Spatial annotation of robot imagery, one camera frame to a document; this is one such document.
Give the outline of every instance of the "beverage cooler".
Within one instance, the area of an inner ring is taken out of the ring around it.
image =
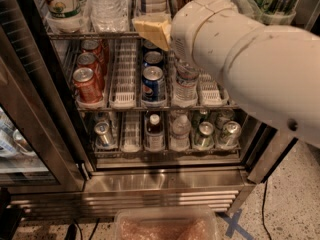
[[[179,90],[183,63],[132,26],[150,9],[144,0],[117,0],[113,25],[94,13],[100,0],[67,0],[78,4],[77,17],[65,22],[49,9],[61,14],[70,5],[47,1],[0,0],[0,186],[24,219],[191,205],[233,213],[296,143],[246,114],[202,70],[195,93]],[[246,0],[232,1],[252,16]],[[296,8],[298,26],[312,29],[318,1]],[[163,4],[173,17],[177,0]],[[88,66],[93,53],[99,71]],[[147,53],[161,59],[147,60]],[[160,67],[161,76],[151,81],[148,67]],[[176,118],[189,129],[183,136]],[[225,122],[233,128],[223,128]]]

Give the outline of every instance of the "refrigerator door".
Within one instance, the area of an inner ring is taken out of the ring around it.
[[[0,40],[0,187],[11,194],[80,191],[84,179],[2,26]]]

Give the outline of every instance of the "terrazzo floor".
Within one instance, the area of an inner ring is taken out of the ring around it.
[[[320,239],[320,152],[298,142],[268,180],[265,225],[272,239]],[[217,214],[221,239],[270,239],[262,223],[265,184],[258,185],[239,211]],[[71,221],[21,222],[13,240],[63,240]],[[76,239],[90,239],[95,220],[78,221]],[[114,239],[114,224],[101,220],[91,239]]]

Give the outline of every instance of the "black cable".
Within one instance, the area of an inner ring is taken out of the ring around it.
[[[264,188],[264,193],[263,193],[263,201],[262,201],[262,224],[263,224],[263,227],[264,227],[264,230],[266,231],[268,237],[270,240],[272,240],[272,237],[264,223],[264,205],[266,203],[266,196],[267,196],[267,190],[268,190],[268,180],[266,181],[265,183],[265,188]]]
[[[89,240],[91,240],[91,239],[92,239],[92,237],[93,237],[94,233],[96,232],[97,227],[98,227],[98,225],[99,225],[99,222],[100,222],[100,219],[97,219],[97,221],[96,221],[96,225],[94,226],[94,228],[93,228],[93,230],[92,230],[92,233],[91,233],[91,235],[90,235],[90,237],[89,237]]]
[[[76,224],[77,228],[78,228],[79,231],[80,231],[80,239],[83,240],[83,237],[82,237],[82,229],[80,228],[78,222],[77,222],[75,219],[73,219],[73,222],[74,222],[74,224]]]

